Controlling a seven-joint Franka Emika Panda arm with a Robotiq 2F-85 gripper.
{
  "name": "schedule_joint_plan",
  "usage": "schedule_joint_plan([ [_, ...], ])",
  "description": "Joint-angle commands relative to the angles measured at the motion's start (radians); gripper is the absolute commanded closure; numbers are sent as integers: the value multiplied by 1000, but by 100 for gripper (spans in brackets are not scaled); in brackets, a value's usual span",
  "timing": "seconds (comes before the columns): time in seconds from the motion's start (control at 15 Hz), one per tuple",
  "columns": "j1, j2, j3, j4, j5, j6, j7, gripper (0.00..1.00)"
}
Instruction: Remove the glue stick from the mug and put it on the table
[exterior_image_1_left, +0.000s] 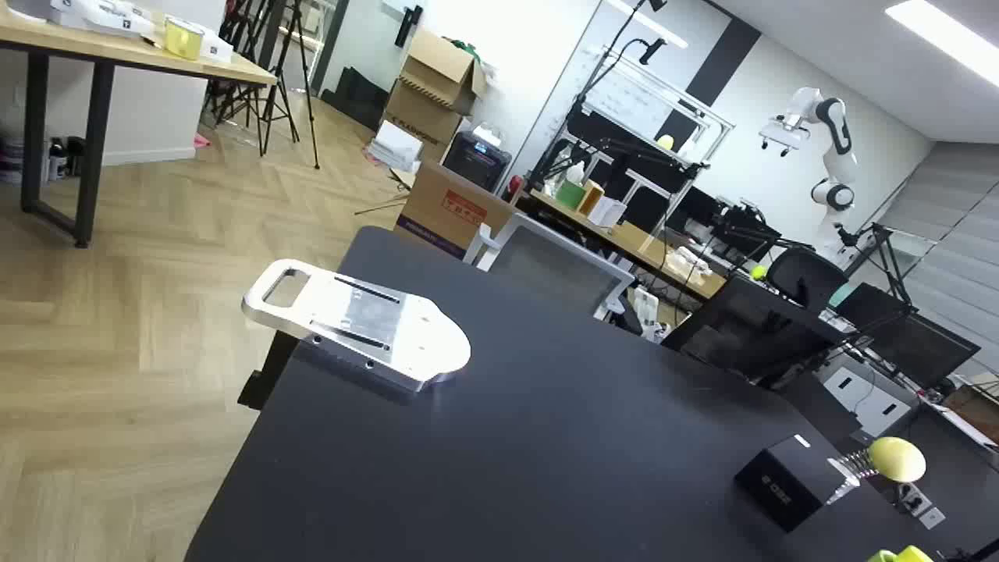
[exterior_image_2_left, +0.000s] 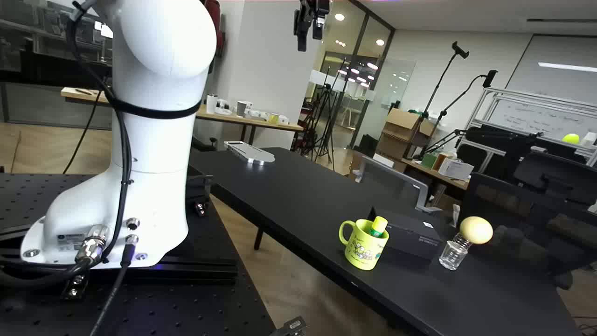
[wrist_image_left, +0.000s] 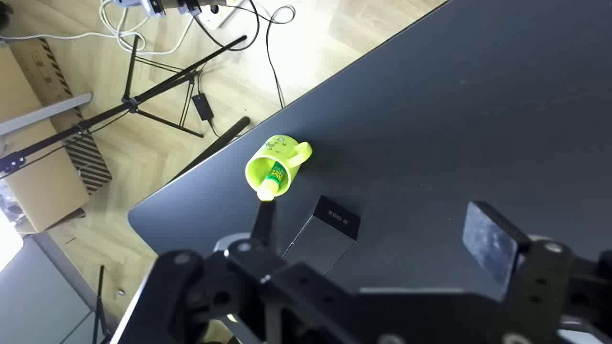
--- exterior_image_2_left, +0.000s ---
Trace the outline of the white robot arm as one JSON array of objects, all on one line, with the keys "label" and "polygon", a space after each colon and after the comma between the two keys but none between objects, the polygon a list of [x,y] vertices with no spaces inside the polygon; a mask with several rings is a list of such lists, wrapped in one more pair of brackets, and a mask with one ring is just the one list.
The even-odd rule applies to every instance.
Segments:
[{"label": "white robot arm", "polygon": [[26,231],[20,257],[39,265],[152,267],[188,235],[192,128],[216,50],[201,0],[80,0],[111,29],[111,155],[104,171],[63,190]]}]

